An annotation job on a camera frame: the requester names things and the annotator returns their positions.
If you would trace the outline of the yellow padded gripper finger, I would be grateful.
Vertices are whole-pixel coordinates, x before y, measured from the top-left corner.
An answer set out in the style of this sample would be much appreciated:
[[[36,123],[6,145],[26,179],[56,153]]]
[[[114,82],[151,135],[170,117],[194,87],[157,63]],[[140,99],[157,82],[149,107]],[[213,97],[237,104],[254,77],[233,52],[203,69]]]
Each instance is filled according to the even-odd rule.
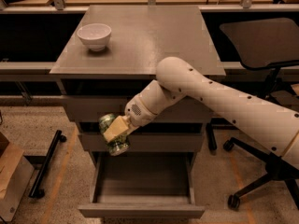
[[[136,130],[136,126],[131,123],[128,117],[117,116],[104,132],[104,138],[109,143],[122,135],[129,135],[134,130]]]

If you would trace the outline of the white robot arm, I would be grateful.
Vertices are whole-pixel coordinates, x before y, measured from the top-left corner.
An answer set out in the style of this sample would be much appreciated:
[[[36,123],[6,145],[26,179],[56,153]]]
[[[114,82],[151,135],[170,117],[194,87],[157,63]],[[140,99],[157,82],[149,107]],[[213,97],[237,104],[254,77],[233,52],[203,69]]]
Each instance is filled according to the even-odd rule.
[[[152,122],[160,113],[189,96],[229,121],[251,139],[299,167],[298,113],[212,81],[177,57],[161,60],[156,78],[125,107],[104,132],[110,142]]]

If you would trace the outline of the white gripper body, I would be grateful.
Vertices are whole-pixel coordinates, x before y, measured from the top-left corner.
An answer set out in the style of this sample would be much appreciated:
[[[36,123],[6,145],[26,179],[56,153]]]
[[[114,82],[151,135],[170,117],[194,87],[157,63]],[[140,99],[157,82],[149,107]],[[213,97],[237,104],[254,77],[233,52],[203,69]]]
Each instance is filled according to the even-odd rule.
[[[140,92],[127,103],[124,113],[134,127],[143,127],[157,116],[151,110],[149,97],[144,92]]]

